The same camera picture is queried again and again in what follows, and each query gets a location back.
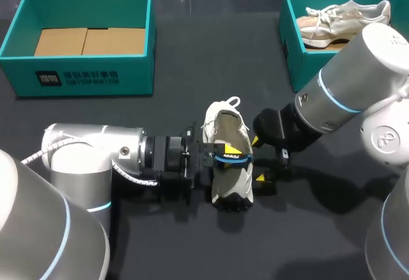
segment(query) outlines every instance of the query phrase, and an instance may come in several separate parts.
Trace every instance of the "black table surface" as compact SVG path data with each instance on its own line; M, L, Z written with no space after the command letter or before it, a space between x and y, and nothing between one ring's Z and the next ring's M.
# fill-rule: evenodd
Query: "black table surface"
M202 122L213 101L231 96L241 98L238 109L251 128L260 110L294 97L277 19L158 17L151 97L19 100L1 74L0 149L23 159L40 149L43 130L55 122L176 135ZM158 203L114 179L110 279L370 279L365 234L391 173L364 151L360 123L355 118L295 155L295 178L279 182L275 196L256 196L247 213L218 212L203 190L194 191L190 206ZM255 156L273 159L274 151L262 147ZM31 167L49 176L41 162Z

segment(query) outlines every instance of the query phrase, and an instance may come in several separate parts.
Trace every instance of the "pair of sneakers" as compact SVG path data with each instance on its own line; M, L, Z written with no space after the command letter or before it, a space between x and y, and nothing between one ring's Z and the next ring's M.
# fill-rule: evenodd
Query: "pair of sneakers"
M228 144L243 154L252 154L248 128L236 110L240 98L214 102L206 111L204 143ZM245 168L213 168L212 203L222 210L246 210L253 203L252 162Z

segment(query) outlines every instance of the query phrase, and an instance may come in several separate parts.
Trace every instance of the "cardboard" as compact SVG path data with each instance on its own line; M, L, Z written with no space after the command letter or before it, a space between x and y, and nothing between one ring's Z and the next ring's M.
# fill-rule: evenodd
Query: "cardboard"
M82 55L143 54L145 29L89 29Z
M81 55L86 28L43 29L34 56Z

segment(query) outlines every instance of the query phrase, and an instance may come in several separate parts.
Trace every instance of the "sneaker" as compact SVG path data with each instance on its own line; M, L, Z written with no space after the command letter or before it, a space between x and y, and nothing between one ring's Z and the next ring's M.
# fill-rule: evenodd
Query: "sneaker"
M324 49L336 40L351 40L371 23L389 24L390 3L383 0L377 5L359 5L348 1L330 5L323 10L305 9L308 17L297 19L302 41L314 48Z
M204 143L228 144L243 154L252 154L248 128L236 110L239 104L238 97L211 104L202 126ZM213 205L225 210L248 209L253 203L252 170L252 162L247 169L213 168Z

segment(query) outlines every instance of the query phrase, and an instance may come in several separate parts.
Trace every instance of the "shoelace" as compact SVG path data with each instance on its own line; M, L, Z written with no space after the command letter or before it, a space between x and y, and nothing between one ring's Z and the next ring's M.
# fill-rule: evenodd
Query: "shoelace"
M305 10L308 13L308 16L310 17L317 17L317 24L315 25L315 31L311 35L311 38L317 33L317 30L322 22L325 22L327 24L331 23L331 19L340 19L341 16L337 16L336 13L336 8L338 8L338 5L330 5L323 10L313 10L310 7L307 7Z
M236 107L238 107L238 106L240 105L241 100L240 100L239 97L230 97L230 98L228 98L225 102L227 102L228 104L230 104L231 106L233 106L234 108L236 108ZM204 128L205 126L211 124L211 123L214 122L214 121L215 121L215 119L210 120L210 121L208 121L208 122L205 122L200 128ZM250 130L250 129L245 125L244 121L243 121L243 125L244 125L244 127L245 127L247 130ZM212 133L213 133L213 135L215 135L215 134L217 134L217 131L213 128L213 132L212 132Z

